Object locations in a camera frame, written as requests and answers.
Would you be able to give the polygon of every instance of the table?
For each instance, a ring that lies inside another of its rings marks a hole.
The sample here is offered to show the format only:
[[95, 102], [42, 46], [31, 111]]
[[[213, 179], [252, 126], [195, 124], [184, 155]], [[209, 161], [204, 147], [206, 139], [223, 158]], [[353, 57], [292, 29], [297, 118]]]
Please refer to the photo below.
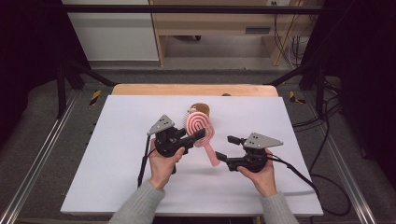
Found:
[[[223, 93], [232, 97], [221, 96]], [[227, 143], [226, 135], [244, 134], [238, 137], [247, 138], [250, 128], [254, 128], [257, 133], [282, 140], [284, 146], [273, 147], [273, 152], [309, 178], [283, 99], [277, 97], [274, 87], [120, 84], [106, 100], [61, 212], [111, 215], [117, 211], [136, 188], [146, 132], [151, 125], [164, 111], [177, 127], [184, 113], [179, 108], [197, 101], [211, 107], [216, 130], [211, 145], [216, 151], [229, 157], [242, 157], [242, 148]], [[230, 110], [230, 104], [240, 107]], [[250, 116], [241, 116], [244, 111]], [[281, 163], [275, 163], [275, 169], [276, 184], [293, 214], [323, 214], [318, 197], [304, 181]], [[145, 172], [145, 179], [148, 178], [149, 166]], [[165, 190], [167, 196], [160, 203], [157, 216], [254, 217], [262, 213], [259, 194], [250, 180], [229, 172], [225, 163], [211, 167], [205, 151], [199, 148], [191, 148], [177, 164], [177, 173]]]

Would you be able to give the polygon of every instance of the hand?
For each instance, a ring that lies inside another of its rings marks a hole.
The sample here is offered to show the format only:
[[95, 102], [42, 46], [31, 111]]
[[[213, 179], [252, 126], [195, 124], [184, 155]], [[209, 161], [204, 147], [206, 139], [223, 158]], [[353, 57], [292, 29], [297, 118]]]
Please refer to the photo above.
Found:
[[154, 141], [155, 139], [151, 139], [150, 152], [152, 152], [148, 156], [151, 168], [149, 182], [155, 189], [163, 189], [171, 177], [175, 164], [183, 156], [185, 148], [181, 147], [173, 157], [166, 158], [157, 151]]
[[[267, 148], [265, 149], [265, 152], [272, 155], [272, 152]], [[262, 197], [277, 194], [273, 161], [268, 160], [262, 170], [258, 173], [252, 173], [243, 166], [238, 166], [237, 169], [242, 175], [253, 182]]]

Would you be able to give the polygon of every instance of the cable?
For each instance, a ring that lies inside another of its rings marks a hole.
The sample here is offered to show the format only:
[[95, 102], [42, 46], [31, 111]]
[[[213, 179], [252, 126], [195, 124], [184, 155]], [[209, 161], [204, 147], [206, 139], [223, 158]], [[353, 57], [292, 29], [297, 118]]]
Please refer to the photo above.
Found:
[[323, 211], [325, 211], [325, 212], [327, 212], [327, 213], [329, 213], [329, 214], [332, 214], [332, 215], [334, 215], [334, 216], [342, 217], [342, 216], [345, 216], [346, 214], [348, 214], [348, 213], [350, 212], [350, 209], [351, 209], [351, 201], [350, 201], [350, 199], [349, 199], [347, 193], [345, 192], [345, 190], [344, 190], [341, 186], [339, 186], [337, 183], [335, 183], [333, 180], [331, 180], [330, 178], [328, 178], [328, 177], [326, 177], [326, 176], [323, 176], [323, 175], [316, 175], [316, 174], [313, 174], [313, 173], [312, 173], [312, 170], [313, 170], [313, 168], [314, 168], [316, 162], [318, 161], [318, 157], [320, 156], [320, 154], [321, 154], [321, 152], [322, 152], [322, 150], [323, 150], [323, 148], [324, 148], [324, 145], [325, 145], [325, 143], [326, 143], [326, 141], [327, 141], [327, 137], [328, 137], [329, 132], [330, 132], [330, 122], [329, 122], [329, 113], [328, 113], [330, 110], [328, 110], [328, 105], [329, 105], [329, 102], [330, 102], [331, 100], [336, 99], [337, 97], [338, 97], [338, 95], [336, 95], [336, 96], [330, 98], [330, 99], [326, 102], [326, 105], [325, 105], [325, 111], [326, 111], [326, 113], [325, 113], [325, 121], [326, 121], [326, 124], [327, 124], [327, 130], [326, 130], [325, 136], [324, 136], [324, 138], [323, 138], [323, 141], [322, 141], [322, 143], [321, 143], [321, 145], [320, 145], [319, 151], [318, 151], [316, 157], [314, 158], [314, 160], [313, 160], [313, 162], [312, 162], [312, 164], [311, 164], [311, 166], [310, 166], [310, 168], [309, 168], [309, 174], [310, 174], [311, 176], [319, 177], [319, 178], [322, 178], [322, 179], [325, 179], [325, 180], [331, 182], [331, 183], [334, 184], [337, 188], [339, 188], [339, 189], [344, 193], [344, 195], [346, 195], [347, 206], [346, 206], [346, 210], [345, 210], [344, 212], [342, 212], [342, 213], [335, 213], [335, 212], [330, 211], [329, 209], [325, 208], [323, 205], [321, 206], [322, 209], [323, 209]]
[[142, 185], [143, 175], [145, 174], [145, 169], [146, 169], [146, 164], [148, 163], [149, 154], [155, 150], [154, 149], [154, 150], [150, 151], [150, 153], [149, 153], [149, 139], [150, 138], [151, 138], [151, 135], [148, 136], [148, 140], [146, 142], [145, 155], [142, 158], [142, 164], [140, 166], [139, 176], [137, 177], [137, 187], [138, 188], [140, 187], [140, 185]]
[[289, 48], [289, 61], [291, 62], [291, 57], [290, 57], [290, 48]]
[[152, 150], [149, 152], [148, 157], [149, 157], [149, 155], [151, 155], [151, 153], [153, 153], [155, 150], [157, 150], [157, 148], [152, 149]]
[[340, 93], [341, 91], [340, 88], [334, 87], [334, 85], [332, 85], [326, 78], [324, 78], [324, 88], [329, 91], [334, 91], [335, 93], [332, 93], [334, 95]]
[[320, 192], [319, 189], [315, 186], [315, 184], [310, 181], [309, 179], [307, 179], [305, 176], [303, 176], [296, 168], [294, 168], [294, 166], [292, 166], [290, 163], [283, 161], [282, 159], [280, 159], [278, 156], [267, 153], [267, 155], [270, 155], [271, 157], [267, 157], [268, 160], [271, 161], [277, 161], [280, 163], [285, 164], [289, 169], [291, 169], [298, 177], [300, 177], [305, 183], [307, 183], [309, 186], [311, 186], [311, 188], [315, 191], [315, 193], [318, 195], [318, 198], [320, 197]]
[[316, 22], [316, 21], [318, 20], [318, 15], [309, 15], [309, 19], [310, 19], [312, 22]]
[[301, 42], [300, 35], [293, 37], [293, 40], [291, 42], [291, 48], [292, 48], [292, 52], [293, 52], [293, 55], [295, 58], [297, 58], [297, 59], [303, 58], [304, 54], [303, 53], [299, 54], [299, 50], [300, 50], [300, 44], [305, 43], [305, 42], [307, 42], [307, 41]]
[[[335, 109], [337, 106], [339, 106], [339, 105], [341, 105], [341, 104], [334, 105], [331, 109], [329, 109], [328, 112], [326, 112], [326, 113], [328, 114], [328, 118], [332, 117], [332, 116], [335, 115], [337, 112], [341, 111], [341, 108], [337, 108], [335, 111], [332, 112], [332, 110], [334, 110], [334, 109]], [[304, 126], [307, 126], [307, 125], [309, 125], [309, 124], [311, 124], [311, 123], [313, 123], [313, 122], [315, 122], [315, 121], [318, 121], [318, 120], [320, 120], [320, 118], [316, 117], [316, 118], [313, 118], [313, 119], [311, 119], [311, 120], [309, 120], [309, 121], [306, 121], [305, 123], [302, 122], [302, 123], [298, 123], [298, 124], [296, 124], [296, 125], [293, 125], [293, 128], [304, 127]], [[322, 125], [324, 122], [325, 122], [325, 121], [322, 120], [319, 124], [316, 124], [316, 125], [314, 125], [314, 126], [308, 127], [308, 128], [306, 128], [306, 129], [296, 130], [296, 131], [294, 131], [294, 132], [295, 132], [295, 133], [299, 133], [299, 132], [307, 131], [307, 130], [310, 130], [310, 129], [313, 129], [313, 128], [315, 128], [315, 127], [318, 127], [318, 126]]]
[[[297, 18], [299, 17], [299, 15], [293, 15], [293, 19], [290, 23], [289, 29], [286, 32], [286, 36], [289, 34], [290, 30], [291, 30], [291, 26], [294, 24], [294, 22], [297, 20]], [[283, 59], [286, 61], [286, 63], [293, 65], [293, 63], [291, 61], [289, 61], [289, 59], [286, 56], [285, 50], [284, 50], [284, 45], [282, 44], [282, 41], [280, 39], [279, 33], [277, 32], [277, 14], [274, 14], [274, 40], [276, 43], [277, 48], [279, 49], [280, 53], [283, 56]]]

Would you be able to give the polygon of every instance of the white table surface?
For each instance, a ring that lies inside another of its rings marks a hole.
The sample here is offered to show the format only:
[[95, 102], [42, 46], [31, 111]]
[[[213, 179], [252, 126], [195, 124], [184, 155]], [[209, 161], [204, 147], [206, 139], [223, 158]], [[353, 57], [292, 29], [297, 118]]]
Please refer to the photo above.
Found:
[[[241, 146], [227, 142], [227, 135], [248, 138], [261, 133], [281, 140], [271, 147], [310, 179], [301, 150], [281, 97], [246, 96], [132, 96], [110, 95], [61, 212], [73, 215], [108, 215], [116, 212], [136, 190], [147, 132], [166, 114], [183, 126], [194, 103], [210, 106], [215, 129], [211, 146], [228, 157], [243, 157]], [[296, 216], [323, 215], [315, 192], [286, 165], [274, 162], [276, 185]], [[145, 178], [149, 179], [149, 164]], [[166, 196], [157, 216], [260, 216], [262, 206], [253, 184], [222, 162], [212, 167], [203, 148], [193, 147], [177, 164], [177, 173], [165, 187]]]

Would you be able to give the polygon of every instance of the sweater sleeve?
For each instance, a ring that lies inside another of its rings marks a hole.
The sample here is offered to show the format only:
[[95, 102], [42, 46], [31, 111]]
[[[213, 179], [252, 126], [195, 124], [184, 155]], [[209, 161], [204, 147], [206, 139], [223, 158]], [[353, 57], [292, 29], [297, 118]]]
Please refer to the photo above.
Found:
[[165, 196], [163, 190], [155, 189], [145, 181], [113, 215], [109, 224], [149, 224], [154, 219], [155, 210]]
[[266, 224], [298, 224], [297, 219], [286, 204], [283, 194], [278, 193], [270, 197], [261, 197], [261, 202]]

